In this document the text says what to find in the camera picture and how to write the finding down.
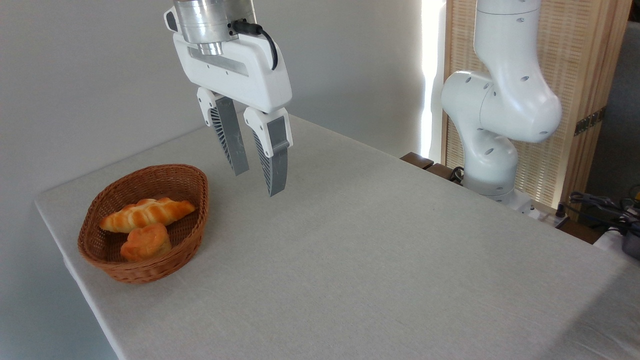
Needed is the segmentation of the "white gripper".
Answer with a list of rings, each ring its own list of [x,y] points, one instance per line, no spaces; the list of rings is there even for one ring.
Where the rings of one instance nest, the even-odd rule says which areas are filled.
[[[253,7],[171,7],[164,22],[205,125],[236,176],[249,162],[234,101],[243,112],[258,150],[269,196],[286,187],[288,148],[293,145],[290,114],[283,108],[293,94],[281,50],[258,30]]]

